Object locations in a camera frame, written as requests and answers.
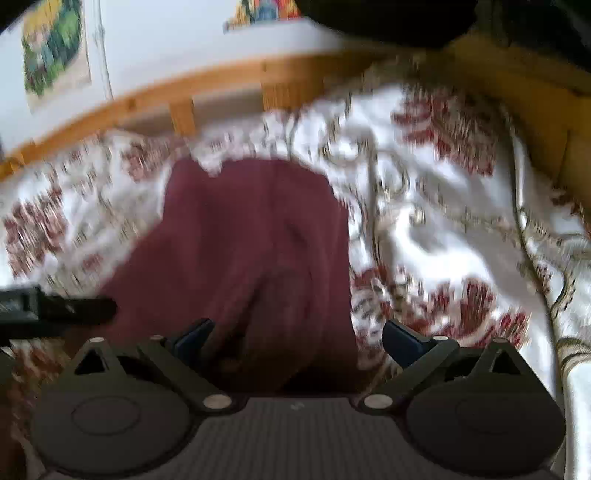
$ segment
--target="pine wood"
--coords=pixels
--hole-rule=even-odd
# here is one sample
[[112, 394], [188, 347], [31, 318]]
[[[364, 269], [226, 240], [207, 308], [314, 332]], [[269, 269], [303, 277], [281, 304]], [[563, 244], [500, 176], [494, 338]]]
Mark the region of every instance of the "pine wood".
[[323, 79], [309, 82], [272, 83], [262, 86], [262, 102], [265, 112], [273, 109], [293, 110], [312, 102], [324, 94]]
[[191, 137], [197, 134], [193, 100], [182, 100], [169, 105], [170, 116], [173, 119], [174, 132], [184, 137]]

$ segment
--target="bed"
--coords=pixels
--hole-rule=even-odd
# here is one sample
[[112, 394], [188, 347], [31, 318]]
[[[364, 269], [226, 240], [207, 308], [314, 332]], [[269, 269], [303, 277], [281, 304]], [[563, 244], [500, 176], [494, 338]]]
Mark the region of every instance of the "bed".
[[[159, 221], [189, 152], [211, 176], [227, 158], [298, 163], [348, 207], [358, 367], [379, 370], [368, 388], [396, 372], [381, 348], [389, 316], [466, 346], [509, 338], [564, 407], [554, 470], [587, 479], [591, 103], [573, 90], [587, 79], [561, 85], [546, 65], [491, 58], [460, 44], [385, 63], [363, 52], [249, 60], [117, 99], [0, 165], [0, 282], [92, 294]], [[261, 116], [198, 135], [194, 95], [252, 83]], [[116, 129], [162, 104], [187, 140]]]

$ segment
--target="dark object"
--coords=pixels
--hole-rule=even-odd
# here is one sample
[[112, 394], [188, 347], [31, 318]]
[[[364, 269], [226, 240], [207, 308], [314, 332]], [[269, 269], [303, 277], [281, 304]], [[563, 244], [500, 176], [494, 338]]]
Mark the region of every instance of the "dark object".
[[296, 0], [315, 22], [348, 35], [440, 48], [476, 21], [476, 0]]
[[49, 467], [46, 479], [147, 479], [157, 469], [163, 480], [330, 473], [556, 480], [544, 465], [563, 441], [564, 418], [502, 339], [462, 349], [388, 322], [388, 352], [414, 362], [357, 408], [345, 395], [224, 394], [188, 366], [211, 326], [201, 320], [179, 338], [133, 351], [87, 343], [35, 411], [31, 435]]
[[[503, 28], [510, 41], [543, 54], [562, 56], [591, 71], [589, 18], [577, 19], [567, 3], [553, 0], [502, 0], [501, 5]], [[579, 7], [579, 11], [589, 15], [588, 6]]]
[[111, 299], [64, 299], [40, 288], [0, 291], [0, 346], [10, 340], [60, 336], [69, 326], [101, 325], [117, 312]]
[[10, 0], [0, 3], [0, 33], [27, 11], [37, 0]]

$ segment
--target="white wall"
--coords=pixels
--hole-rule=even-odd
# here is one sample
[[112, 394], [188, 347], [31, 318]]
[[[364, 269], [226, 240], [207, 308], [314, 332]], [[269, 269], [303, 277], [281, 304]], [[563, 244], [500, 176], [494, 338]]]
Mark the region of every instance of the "white wall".
[[[0, 138], [5, 151], [39, 139], [68, 120], [131, 90], [205, 66], [248, 57], [369, 48], [308, 20], [257, 24], [228, 33], [238, 0], [85, 0], [92, 84], [40, 107], [27, 105], [18, 22], [0, 36]], [[102, 45], [94, 40], [100, 27]], [[106, 59], [108, 78], [102, 72]]]

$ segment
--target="bedspread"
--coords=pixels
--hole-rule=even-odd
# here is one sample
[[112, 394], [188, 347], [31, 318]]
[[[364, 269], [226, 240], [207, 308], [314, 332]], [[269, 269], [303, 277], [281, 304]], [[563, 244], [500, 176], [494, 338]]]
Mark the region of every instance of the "bedspread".
[[[298, 112], [190, 141], [191, 153], [213, 176], [225, 161], [256, 157], [328, 178], [349, 211], [357, 367], [379, 369], [368, 389], [397, 370], [381, 345], [388, 318], [463, 346], [506, 337], [557, 402], [564, 398], [564, 474], [586, 480], [591, 256], [583, 211], [535, 173], [506, 112], [412, 70], [373, 67]], [[1, 284], [96, 291], [159, 220], [183, 148], [111, 132], [9, 179]], [[55, 343], [45, 345], [43, 360], [23, 360], [36, 372], [57, 361]], [[29, 387], [21, 394], [34, 396]]]

